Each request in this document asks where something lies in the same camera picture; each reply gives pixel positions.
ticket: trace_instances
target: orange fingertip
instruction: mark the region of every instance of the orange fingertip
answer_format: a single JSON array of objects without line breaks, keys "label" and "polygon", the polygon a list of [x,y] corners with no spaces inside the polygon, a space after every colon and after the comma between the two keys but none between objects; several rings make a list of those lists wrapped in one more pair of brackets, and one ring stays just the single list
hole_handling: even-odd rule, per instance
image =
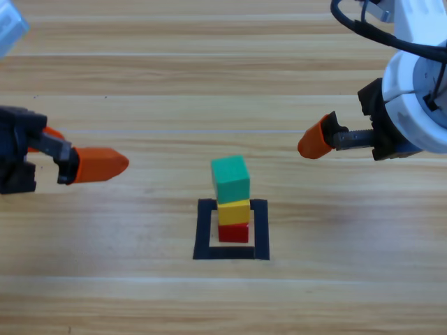
[{"label": "orange fingertip", "polygon": [[323,136],[321,123],[326,120],[329,115],[325,115],[317,124],[309,128],[301,140],[298,142],[298,151],[304,158],[319,159],[332,151]]},{"label": "orange fingertip", "polygon": [[48,135],[60,138],[61,140],[65,140],[65,137],[59,131],[56,131],[53,128],[47,127],[43,130],[43,132],[47,133]]},{"label": "orange fingertip", "polygon": [[107,181],[129,166],[127,157],[111,148],[74,148],[79,156],[74,184]]}]

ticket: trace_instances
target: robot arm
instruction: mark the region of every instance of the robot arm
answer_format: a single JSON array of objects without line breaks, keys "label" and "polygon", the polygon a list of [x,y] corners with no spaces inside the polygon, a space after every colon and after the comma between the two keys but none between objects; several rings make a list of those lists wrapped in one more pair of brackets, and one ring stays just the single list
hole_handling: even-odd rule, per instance
[{"label": "robot arm", "polygon": [[332,14],[357,34],[396,47],[383,78],[358,92],[372,129],[349,131],[335,112],[312,126],[298,144],[305,158],[333,149],[372,147],[374,160],[405,158],[421,151],[447,154],[447,15],[442,0],[362,0],[363,12],[394,23],[395,35],[365,20],[350,21],[332,0]]},{"label": "robot arm", "polygon": [[27,21],[10,0],[0,0],[0,58],[4,58],[29,31]]},{"label": "robot arm", "polygon": [[[10,0],[0,0],[0,58],[29,30]],[[34,192],[36,166],[29,152],[51,156],[59,166],[58,184],[107,181],[121,174],[129,160],[111,148],[72,147],[47,126],[47,117],[26,108],[0,105],[0,194]]]}]

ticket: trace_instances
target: black cable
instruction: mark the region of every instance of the black cable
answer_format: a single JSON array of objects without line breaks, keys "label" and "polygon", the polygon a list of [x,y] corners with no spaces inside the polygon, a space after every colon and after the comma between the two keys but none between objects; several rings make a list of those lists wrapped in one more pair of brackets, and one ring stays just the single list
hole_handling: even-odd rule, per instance
[{"label": "black cable", "polygon": [[332,15],[338,22],[359,36],[368,38],[369,40],[373,40],[388,47],[393,47],[398,50],[415,54],[422,58],[438,61],[440,63],[447,62],[446,48],[406,42],[396,38],[396,36],[390,33],[386,33],[376,28],[374,25],[367,22],[361,22],[358,20],[353,21],[345,16],[345,14],[343,14],[343,12],[339,9],[339,4],[341,2],[342,0],[332,0],[330,4],[330,11]]},{"label": "black cable", "polygon": [[366,10],[368,9],[369,0],[363,1],[363,7],[362,7],[362,22],[366,23]]},{"label": "black cable", "polygon": [[439,71],[438,80],[436,81],[436,85],[434,86],[433,93],[429,99],[429,102],[433,102],[438,97],[439,87],[441,86],[442,80],[444,78],[444,73],[446,72],[446,63],[442,63],[441,70]]}]

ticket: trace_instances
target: red cube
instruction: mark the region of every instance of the red cube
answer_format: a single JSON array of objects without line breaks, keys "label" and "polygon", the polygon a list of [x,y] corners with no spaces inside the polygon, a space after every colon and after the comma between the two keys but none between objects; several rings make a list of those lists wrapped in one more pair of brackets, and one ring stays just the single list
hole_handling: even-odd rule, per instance
[{"label": "red cube", "polygon": [[249,224],[220,225],[219,242],[249,243]]}]

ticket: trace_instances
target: yellow cube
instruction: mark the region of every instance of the yellow cube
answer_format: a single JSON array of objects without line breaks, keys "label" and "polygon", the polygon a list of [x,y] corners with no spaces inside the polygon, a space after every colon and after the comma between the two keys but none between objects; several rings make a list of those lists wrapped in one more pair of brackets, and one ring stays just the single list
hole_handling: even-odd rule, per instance
[{"label": "yellow cube", "polygon": [[219,225],[239,225],[250,221],[250,199],[217,204]]}]

